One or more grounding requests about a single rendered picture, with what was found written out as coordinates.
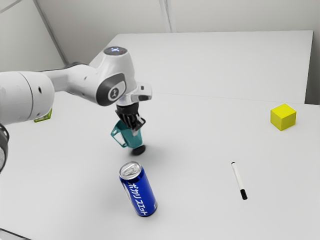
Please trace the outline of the blue drink can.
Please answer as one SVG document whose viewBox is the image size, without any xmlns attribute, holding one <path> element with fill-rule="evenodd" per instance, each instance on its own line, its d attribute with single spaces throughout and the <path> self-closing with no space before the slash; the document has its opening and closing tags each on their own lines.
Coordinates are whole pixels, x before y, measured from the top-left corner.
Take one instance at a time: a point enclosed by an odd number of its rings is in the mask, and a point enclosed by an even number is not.
<svg viewBox="0 0 320 240">
<path fill-rule="evenodd" d="M 140 217 L 151 216 L 158 207 L 144 168 L 136 161 L 127 162 L 119 170 L 120 182 Z"/>
</svg>

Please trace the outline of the white pen with black cap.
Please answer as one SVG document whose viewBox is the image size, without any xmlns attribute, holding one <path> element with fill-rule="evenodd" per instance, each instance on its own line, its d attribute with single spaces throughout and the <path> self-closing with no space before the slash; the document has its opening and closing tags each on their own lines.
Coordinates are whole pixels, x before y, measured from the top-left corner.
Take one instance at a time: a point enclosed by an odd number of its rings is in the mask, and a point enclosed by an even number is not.
<svg viewBox="0 0 320 240">
<path fill-rule="evenodd" d="M 247 196 L 246 190 L 244 188 L 244 184 L 243 184 L 243 181 L 241 179 L 240 172 L 238 170 L 237 164 L 233 161 L 231 163 L 231 167 L 232 167 L 232 170 L 234 172 L 235 179 L 236 179 L 237 185 L 239 187 L 241 197 L 242 197 L 243 200 L 247 200 L 248 196 Z"/>
</svg>

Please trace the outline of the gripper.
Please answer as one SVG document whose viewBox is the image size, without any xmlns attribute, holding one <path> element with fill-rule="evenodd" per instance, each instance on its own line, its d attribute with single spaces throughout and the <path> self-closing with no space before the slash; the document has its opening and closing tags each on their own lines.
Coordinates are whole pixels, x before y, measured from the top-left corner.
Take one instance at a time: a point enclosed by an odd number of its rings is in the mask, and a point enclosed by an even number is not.
<svg viewBox="0 0 320 240">
<path fill-rule="evenodd" d="M 116 106 L 115 110 L 119 119 L 131 129 L 132 135 L 136 136 L 142 126 L 146 123 L 146 120 L 140 117 L 139 103 L 133 103 L 126 106 Z"/>
</svg>

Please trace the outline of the yellow cube block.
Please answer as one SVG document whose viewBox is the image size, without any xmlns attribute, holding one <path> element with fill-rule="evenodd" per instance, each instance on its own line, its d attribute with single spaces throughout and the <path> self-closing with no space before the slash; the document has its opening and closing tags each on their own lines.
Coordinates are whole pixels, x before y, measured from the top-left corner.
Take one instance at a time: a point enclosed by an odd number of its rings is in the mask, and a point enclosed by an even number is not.
<svg viewBox="0 0 320 240">
<path fill-rule="evenodd" d="M 297 111 L 286 103 L 270 110 L 270 122 L 280 131 L 296 124 Z"/>
</svg>

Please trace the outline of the teal faceted mug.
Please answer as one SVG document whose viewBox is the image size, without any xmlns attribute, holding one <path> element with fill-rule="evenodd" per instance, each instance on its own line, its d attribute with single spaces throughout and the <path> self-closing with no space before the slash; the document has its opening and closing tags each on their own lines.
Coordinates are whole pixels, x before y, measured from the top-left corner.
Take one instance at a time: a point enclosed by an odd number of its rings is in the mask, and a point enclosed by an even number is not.
<svg viewBox="0 0 320 240">
<path fill-rule="evenodd" d="M 122 148 L 136 149 L 143 144 L 141 130 L 136 136 L 133 136 L 132 130 L 121 120 L 115 124 L 110 135 Z"/>
</svg>

